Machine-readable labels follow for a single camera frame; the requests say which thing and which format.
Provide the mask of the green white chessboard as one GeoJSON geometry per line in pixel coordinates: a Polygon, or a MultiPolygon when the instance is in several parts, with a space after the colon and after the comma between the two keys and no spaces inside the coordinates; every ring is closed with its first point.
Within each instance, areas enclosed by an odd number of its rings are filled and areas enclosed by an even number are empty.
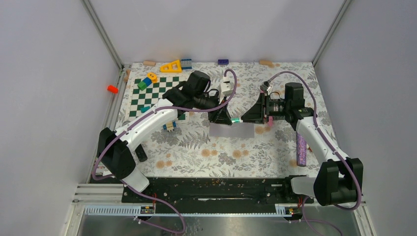
{"type": "Polygon", "coordinates": [[[169,89],[177,86],[180,82],[185,81],[184,76],[169,76],[158,78],[158,83],[151,83],[144,90],[138,87],[142,81],[141,78],[132,77],[129,79],[130,89],[127,97],[127,105],[125,106],[123,121],[133,121],[142,114],[145,107],[152,107],[162,98],[162,95],[169,89]]]}

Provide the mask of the green cube block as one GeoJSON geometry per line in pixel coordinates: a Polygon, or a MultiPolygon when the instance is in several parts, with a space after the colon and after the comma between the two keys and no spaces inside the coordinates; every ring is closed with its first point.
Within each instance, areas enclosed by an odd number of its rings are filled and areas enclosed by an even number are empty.
{"type": "Polygon", "coordinates": [[[140,91],[144,91],[149,85],[143,80],[138,83],[138,88],[140,91]]]}

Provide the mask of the wooden cylinder peg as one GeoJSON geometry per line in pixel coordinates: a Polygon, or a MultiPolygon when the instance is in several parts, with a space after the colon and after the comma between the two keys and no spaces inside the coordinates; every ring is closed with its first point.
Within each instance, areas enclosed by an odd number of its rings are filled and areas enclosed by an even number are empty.
{"type": "Polygon", "coordinates": [[[154,62],[154,61],[149,61],[149,60],[145,60],[145,61],[143,61],[143,65],[144,65],[144,66],[151,66],[151,67],[155,67],[155,66],[156,66],[156,62],[154,62]]]}
{"type": "Polygon", "coordinates": [[[274,68],[274,64],[272,61],[269,60],[259,60],[259,65],[264,65],[264,66],[268,66],[270,68],[274,68]]]}

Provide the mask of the red cylinder block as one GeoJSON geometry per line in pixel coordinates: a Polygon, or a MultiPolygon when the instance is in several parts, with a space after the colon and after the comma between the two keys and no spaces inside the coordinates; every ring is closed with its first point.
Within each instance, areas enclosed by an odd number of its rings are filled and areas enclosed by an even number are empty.
{"type": "Polygon", "coordinates": [[[113,85],[108,85],[107,86],[107,91],[113,93],[113,94],[117,94],[119,92],[119,89],[113,85]]]}

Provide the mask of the blue cube block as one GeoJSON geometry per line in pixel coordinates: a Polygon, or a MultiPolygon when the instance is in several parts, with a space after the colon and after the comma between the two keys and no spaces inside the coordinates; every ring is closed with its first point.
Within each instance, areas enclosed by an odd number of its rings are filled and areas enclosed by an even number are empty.
{"type": "Polygon", "coordinates": [[[144,78],[144,79],[143,79],[143,82],[144,82],[144,84],[145,84],[146,86],[149,86],[149,85],[151,85],[151,84],[152,84],[152,80],[151,80],[150,78],[148,78],[148,77],[144,78]]]}

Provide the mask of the yellow triangle toy block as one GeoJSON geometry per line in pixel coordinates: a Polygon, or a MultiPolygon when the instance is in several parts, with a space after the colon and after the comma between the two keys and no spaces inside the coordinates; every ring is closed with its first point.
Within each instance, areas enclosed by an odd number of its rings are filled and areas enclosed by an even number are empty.
{"type": "Polygon", "coordinates": [[[181,73],[182,68],[180,65],[180,60],[175,60],[173,62],[164,64],[160,66],[160,72],[162,73],[181,73]]]}

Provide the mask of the floral patterned table mat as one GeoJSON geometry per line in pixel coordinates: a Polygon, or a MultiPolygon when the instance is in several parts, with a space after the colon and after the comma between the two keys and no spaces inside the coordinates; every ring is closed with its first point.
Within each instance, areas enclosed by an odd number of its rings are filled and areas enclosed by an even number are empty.
{"type": "MultiPolygon", "coordinates": [[[[261,83],[269,78],[273,78],[275,98],[283,97],[286,83],[306,81],[306,105],[317,106],[324,130],[334,138],[312,63],[280,62],[270,68],[256,62],[231,62],[228,68],[238,80],[237,92],[228,104],[231,117],[242,116],[254,105],[261,83]]],[[[307,154],[305,167],[297,166],[296,135],[283,120],[272,127],[255,124],[254,138],[211,137],[209,127],[206,113],[190,112],[174,131],[158,128],[143,141],[148,159],[137,166],[148,177],[314,177],[320,168],[313,153],[307,154]]]]}

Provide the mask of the teal small block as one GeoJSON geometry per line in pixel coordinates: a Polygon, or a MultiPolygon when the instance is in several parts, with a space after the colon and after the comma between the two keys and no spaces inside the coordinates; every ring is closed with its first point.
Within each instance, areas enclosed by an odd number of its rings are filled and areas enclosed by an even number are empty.
{"type": "Polygon", "coordinates": [[[150,109],[150,106],[145,106],[140,109],[140,112],[143,114],[150,109]]]}

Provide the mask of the pink marker pen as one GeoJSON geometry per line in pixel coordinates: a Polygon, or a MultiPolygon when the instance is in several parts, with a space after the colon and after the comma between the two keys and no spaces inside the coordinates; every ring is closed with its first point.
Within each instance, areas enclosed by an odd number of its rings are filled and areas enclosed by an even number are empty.
{"type": "Polygon", "coordinates": [[[268,118],[268,126],[269,127],[273,126],[273,117],[271,117],[271,116],[268,118]]]}

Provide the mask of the left wooden cylinder peg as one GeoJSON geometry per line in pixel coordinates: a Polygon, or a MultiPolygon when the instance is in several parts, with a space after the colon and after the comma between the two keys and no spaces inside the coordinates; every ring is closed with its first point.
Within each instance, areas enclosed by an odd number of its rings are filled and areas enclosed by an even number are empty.
{"type": "Polygon", "coordinates": [[[145,60],[145,61],[143,61],[143,65],[144,65],[144,66],[151,66],[151,67],[155,67],[155,66],[156,66],[156,62],[154,62],[154,61],[149,61],[149,60],[145,60]]]}

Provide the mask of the purple glitter microphone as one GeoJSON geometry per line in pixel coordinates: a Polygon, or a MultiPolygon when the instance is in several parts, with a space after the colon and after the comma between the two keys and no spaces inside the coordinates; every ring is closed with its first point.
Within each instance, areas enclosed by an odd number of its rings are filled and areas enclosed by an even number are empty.
{"type": "Polygon", "coordinates": [[[296,145],[297,166],[305,167],[307,165],[307,142],[299,133],[296,133],[296,145]]]}

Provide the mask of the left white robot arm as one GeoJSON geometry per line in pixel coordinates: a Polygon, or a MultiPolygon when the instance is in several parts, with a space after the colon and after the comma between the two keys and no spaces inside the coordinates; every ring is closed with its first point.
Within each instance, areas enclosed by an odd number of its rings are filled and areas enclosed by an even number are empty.
{"type": "Polygon", "coordinates": [[[140,161],[147,159],[141,143],[158,128],[185,112],[206,112],[211,117],[226,114],[227,104],[237,90],[235,72],[232,69],[224,71],[218,93],[214,96],[209,96],[210,85],[210,77],[196,70],[186,81],[167,90],[150,109],[127,125],[116,130],[101,130],[94,166],[104,164],[111,172],[108,177],[114,177],[130,187],[140,202],[150,200],[153,190],[135,162],[136,158],[140,161]]]}

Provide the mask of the dark blue lego brick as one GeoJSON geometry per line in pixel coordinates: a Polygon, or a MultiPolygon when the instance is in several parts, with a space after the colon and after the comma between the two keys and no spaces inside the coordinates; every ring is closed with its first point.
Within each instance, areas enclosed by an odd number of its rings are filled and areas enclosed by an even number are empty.
{"type": "Polygon", "coordinates": [[[228,59],[219,59],[219,60],[217,61],[217,63],[218,63],[219,65],[228,65],[228,64],[229,64],[229,60],[228,60],[228,59]]]}

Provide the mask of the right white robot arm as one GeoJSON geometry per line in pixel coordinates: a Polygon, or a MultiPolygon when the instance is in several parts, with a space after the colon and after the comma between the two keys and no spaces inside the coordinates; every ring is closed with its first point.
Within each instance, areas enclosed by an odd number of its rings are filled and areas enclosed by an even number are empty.
{"type": "Polygon", "coordinates": [[[325,133],[315,110],[305,106],[302,84],[287,83],[284,97],[278,99],[271,97],[271,89],[269,82],[261,84],[258,100],[241,120],[258,124],[285,120],[306,141],[320,164],[316,177],[287,177],[287,186],[282,189],[284,200],[293,203],[305,195],[322,206],[359,203],[363,164],[350,158],[325,133]]]}

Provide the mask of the wooden toy car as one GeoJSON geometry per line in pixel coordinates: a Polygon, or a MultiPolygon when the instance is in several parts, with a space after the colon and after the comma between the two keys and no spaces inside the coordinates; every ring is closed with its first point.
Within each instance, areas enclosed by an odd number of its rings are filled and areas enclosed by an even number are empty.
{"type": "Polygon", "coordinates": [[[176,128],[176,122],[175,121],[170,121],[168,123],[166,123],[165,125],[163,125],[163,129],[168,131],[168,132],[172,132],[175,130],[176,128]]]}

